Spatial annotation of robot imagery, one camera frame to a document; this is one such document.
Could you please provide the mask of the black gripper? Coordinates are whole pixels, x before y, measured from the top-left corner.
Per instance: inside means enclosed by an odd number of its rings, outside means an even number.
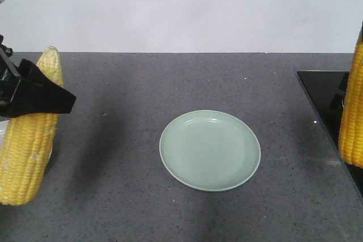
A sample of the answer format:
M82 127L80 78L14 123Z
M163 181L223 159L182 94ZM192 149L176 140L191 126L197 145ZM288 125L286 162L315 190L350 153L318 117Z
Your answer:
M9 59L13 50L3 45L3 39L1 35L1 116L70 113L76 96L47 78L31 61L22 59L15 66Z

